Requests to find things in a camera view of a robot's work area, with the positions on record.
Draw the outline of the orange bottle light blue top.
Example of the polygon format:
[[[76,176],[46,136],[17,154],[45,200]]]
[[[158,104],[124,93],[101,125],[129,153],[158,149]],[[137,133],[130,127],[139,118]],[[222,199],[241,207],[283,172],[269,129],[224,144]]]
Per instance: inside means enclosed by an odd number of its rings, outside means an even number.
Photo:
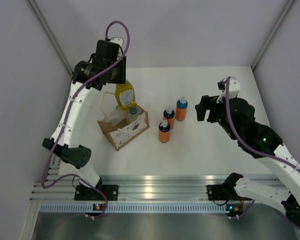
[[[188,101],[184,96],[182,96],[176,102],[175,119],[180,122],[184,121],[186,118],[187,109],[188,109]]]

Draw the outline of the orange bottle dark blue top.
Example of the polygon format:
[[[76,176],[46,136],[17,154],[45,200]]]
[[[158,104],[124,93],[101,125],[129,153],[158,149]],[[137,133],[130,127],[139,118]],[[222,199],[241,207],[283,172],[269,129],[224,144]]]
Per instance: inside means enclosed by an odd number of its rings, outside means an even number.
[[[170,129],[172,130],[175,122],[175,111],[172,107],[168,107],[164,110],[163,119],[167,120],[167,122],[170,124]]]

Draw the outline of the yellow dish soap bottle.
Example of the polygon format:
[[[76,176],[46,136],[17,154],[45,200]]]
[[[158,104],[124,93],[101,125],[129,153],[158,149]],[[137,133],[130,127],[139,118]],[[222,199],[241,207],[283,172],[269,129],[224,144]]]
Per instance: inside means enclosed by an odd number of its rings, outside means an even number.
[[[128,111],[137,105],[134,87],[128,80],[124,84],[116,85],[114,95],[122,111]]]

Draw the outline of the orange bottle navy pump top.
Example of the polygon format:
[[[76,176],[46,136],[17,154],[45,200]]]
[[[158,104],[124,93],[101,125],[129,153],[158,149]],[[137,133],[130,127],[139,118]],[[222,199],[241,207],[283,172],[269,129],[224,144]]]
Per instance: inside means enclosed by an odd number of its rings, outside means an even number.
[[[158,139],[161,143],[167,143],[170,140],[171,125],[164,119],[158,126]]]

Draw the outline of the clear bottle grey cap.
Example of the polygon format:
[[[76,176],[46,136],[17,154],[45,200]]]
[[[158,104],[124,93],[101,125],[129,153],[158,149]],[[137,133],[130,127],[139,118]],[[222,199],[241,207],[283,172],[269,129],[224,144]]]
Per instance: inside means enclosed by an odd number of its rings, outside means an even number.
[[[131,124],[136,121],[142,113],[143,111],[138,105],[130,107],[126,116],[127,122]]]

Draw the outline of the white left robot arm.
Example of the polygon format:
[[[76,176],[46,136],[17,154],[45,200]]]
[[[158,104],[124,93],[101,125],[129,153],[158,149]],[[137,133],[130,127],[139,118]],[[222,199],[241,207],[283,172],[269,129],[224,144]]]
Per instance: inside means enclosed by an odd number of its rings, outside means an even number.
[[[92,200],[103,194],[101,177],[89,164],[92,151],[81,145],[82,130],[95,98],[106,84],[126,82],[124,40],[119,37],[99,40],[88,61],[80,61],[71,77],[70,93],[58,126],[43,147],[64,163],[76,168],[74,176]]]

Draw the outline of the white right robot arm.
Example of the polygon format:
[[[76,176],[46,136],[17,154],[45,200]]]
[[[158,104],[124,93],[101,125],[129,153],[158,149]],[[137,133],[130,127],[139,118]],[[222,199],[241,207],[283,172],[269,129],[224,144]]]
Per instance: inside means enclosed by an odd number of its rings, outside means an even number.
[[[204,95],[195,110],[199,122],[219,124],[244,152],[265,165],[286,187],[278,189],[233,172],[219,185],[221,197],[256,200],[300,228],[300,165],[280,136],[269,126],[256,122],[255,108],[239,97]]]

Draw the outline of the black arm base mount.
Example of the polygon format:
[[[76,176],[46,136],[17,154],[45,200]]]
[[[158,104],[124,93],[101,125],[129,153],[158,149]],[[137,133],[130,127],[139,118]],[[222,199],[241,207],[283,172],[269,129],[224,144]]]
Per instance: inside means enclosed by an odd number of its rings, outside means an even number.
[[[117,201],[118,189],[119,189],[118,185],[103,185],[100,191],[108,201]],[[75,201],[102,201],[104,200],[104,198],[100,193],[93,190],[92,188],[79,184],[75,188],[74,200]]]

